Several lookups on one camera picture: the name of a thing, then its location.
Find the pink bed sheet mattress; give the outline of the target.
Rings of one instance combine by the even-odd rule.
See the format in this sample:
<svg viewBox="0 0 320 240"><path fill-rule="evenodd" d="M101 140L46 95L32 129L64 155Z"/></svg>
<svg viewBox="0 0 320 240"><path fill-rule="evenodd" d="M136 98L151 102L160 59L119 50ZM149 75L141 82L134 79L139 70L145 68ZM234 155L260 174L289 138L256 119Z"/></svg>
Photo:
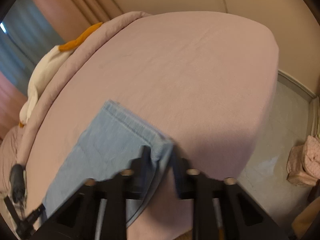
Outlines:
<svg viewBox="0 0 320 240"><path fill-rule="evenodd" d="M129 24L51 105L25 165L26 212L107 100L171 137L208 176L237 177L270 112L278 58L272 31L236 15L171 12Z"/></svg>

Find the light blue denim pants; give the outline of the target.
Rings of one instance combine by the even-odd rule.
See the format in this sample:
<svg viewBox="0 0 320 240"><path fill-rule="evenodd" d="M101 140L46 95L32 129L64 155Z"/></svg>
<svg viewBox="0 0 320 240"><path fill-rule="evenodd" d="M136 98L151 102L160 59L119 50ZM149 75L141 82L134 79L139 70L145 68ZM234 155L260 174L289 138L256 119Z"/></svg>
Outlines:
<svg viewBox="0 0 320 240"><path fill-rule="evenodd" d="M126 224L130 226L146 208L164 176L174 143L145 120L120 104L108 100L80 135L59 168L42 201L45 222L88 178L112 178L140 157L142 147L151 149L146 190L142 200L127 202Z"/></svg>

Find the pink and blue curtains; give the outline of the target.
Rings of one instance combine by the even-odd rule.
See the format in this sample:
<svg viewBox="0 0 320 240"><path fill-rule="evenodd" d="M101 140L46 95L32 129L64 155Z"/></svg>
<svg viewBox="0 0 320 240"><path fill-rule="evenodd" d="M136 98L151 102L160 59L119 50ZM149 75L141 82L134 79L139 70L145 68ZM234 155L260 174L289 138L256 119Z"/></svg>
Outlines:
<svg viewBox="0 0 320 240"><path fill-rule="evenodd" d="M36 65L52 48L122 14L115 0L1 0L1 136L16 126Z"/></svg>

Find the pink duvet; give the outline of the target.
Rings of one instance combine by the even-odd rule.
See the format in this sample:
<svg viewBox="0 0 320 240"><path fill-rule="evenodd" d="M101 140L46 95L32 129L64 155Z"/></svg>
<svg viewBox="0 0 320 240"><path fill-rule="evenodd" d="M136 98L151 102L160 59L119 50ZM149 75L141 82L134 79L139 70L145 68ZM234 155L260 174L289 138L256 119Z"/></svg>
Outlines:
<svg viewBox="0 0 320 240"><path fill-rule="evenodd" d="M10 171L15 164L26 165L36 135L51 105L76 72L107 41L134 21L148 17L142 11L128 12L108 22L89 35L88 38L60 67L40 96L28 123L20 127L19 123L11 128L1 142L1 198L9 194Z"/></svg>

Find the white goose plush toy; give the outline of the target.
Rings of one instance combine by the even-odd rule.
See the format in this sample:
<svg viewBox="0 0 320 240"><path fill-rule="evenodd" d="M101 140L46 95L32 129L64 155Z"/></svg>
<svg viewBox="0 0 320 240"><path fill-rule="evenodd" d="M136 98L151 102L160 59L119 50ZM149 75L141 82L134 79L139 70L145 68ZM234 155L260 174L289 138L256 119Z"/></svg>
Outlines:
<svg viewBox="0 0 320 240"><path fill-rule="evenodd" d="M36 65L28 84L28 100L20 110L19 126L24 127L45 88L51 79L65 63L65 61L74 53L86 38L102 26L102 23L96 23L87 28L78 38L69 41L63 45L54 46Z"/></svg>

